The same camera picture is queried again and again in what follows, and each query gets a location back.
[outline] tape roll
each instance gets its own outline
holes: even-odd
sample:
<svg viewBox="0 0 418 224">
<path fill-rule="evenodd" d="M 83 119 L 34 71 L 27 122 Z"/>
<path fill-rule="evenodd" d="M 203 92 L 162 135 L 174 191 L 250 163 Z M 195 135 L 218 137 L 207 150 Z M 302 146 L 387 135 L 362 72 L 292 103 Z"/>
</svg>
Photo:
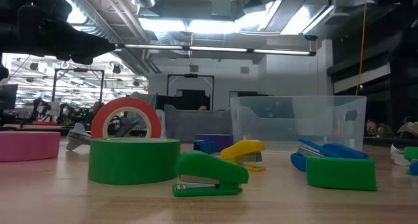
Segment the tape roll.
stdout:
<svg viewBox="0 0 418 224">
<path fill-rule="evenodd" d="M 213 135 L 213 134 L 198 134 L 196 140 L 214 141 L 216 144 L 215 152 L 221 152 L 234 144 L 234 137 L 232 135 Z"/>
<path fill-rule="evenodd" d="M 0 132 L 0 162 L 57 157 L 60 136 L 55 132 Z"/>
<path fill-rule="evenodd" d="M 113 185 L 163 182 L 174 169 L 180 141 L 162 138 L 98 138 L 91 141 L 89 179 Z"/>
<path fill-rule="evenodd" d="M 144 120 L 147 128 L 146 138 L 161 136 L 161 122 L 155 110 L 145 101 L 134 97 L 122 97 L 104 105 L 91 124 L 91 138 L 108 138 L 107 128 L 112 118 L 121 112 L 134 112 Z"/>
</svg>

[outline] green stapler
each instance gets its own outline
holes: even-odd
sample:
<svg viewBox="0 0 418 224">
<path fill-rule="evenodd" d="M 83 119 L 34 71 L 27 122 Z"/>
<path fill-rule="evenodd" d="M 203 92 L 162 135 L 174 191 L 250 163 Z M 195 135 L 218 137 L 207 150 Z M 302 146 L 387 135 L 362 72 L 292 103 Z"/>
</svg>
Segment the green stapler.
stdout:
<svg viewBox="0 0 418 224">
<path fill-rule="evenodd" d="M 203 152 L 184 152 L 178 158 L 176 171 L 180 181 L 172 192 L 176 197 L 237 195 L 240 184 L 248 182 L 246 168 Z"/>
</svg>

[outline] plastic storage bin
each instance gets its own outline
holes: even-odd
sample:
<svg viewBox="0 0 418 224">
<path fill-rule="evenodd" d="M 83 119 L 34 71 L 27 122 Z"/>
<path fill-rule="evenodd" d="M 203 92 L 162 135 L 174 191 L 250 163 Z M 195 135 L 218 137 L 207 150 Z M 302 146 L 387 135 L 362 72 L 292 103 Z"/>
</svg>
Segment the plastic storage bin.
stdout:
<svg viewBox="0 0 418 224">
<path fill-rule="evenodd" d="M 296 148 L 297 138 L 362 150 L 366 97 L 235 97 L 234 141 L 262 140 L 268 150 Z"/>
</svg>

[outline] green block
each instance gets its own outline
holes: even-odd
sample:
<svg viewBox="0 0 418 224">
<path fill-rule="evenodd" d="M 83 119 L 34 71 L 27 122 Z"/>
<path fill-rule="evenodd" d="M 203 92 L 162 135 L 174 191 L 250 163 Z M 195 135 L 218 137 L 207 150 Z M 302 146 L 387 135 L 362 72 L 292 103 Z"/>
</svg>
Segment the green block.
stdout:
<svg viewBox="0 0 418 224">
<path fill-rule="evenodd" d="M 308 157 L 308 184 L 333 189 L 377 191 L 376 162 L 368 159 Z"/>
<path fill-rule="evenodd" d="M 415 147 L 415 146 L 405 147 L 404 157 L 405 159 L 409 159 L 409 160 L 418 159 L 418 147 Z"/>
<path fill-rule="evenodd" d="M 163 182 L 177 176 L 180 141 L 160 138 L 91 140 L 89 179 L 112 185 Z"/>
</svg>

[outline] pink tape roll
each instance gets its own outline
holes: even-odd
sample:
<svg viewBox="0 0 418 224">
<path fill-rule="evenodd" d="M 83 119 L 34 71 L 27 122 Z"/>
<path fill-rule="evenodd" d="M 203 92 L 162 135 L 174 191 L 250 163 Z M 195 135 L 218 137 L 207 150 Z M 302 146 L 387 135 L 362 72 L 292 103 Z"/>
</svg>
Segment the pink tape roll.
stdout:
<svg viewBox="0 0 418 224">
<path fill-rule="evenodd" d="M 55 132 L 0 132 L 0 162 L 57 157 L 60 136 Z"/>
</svg>

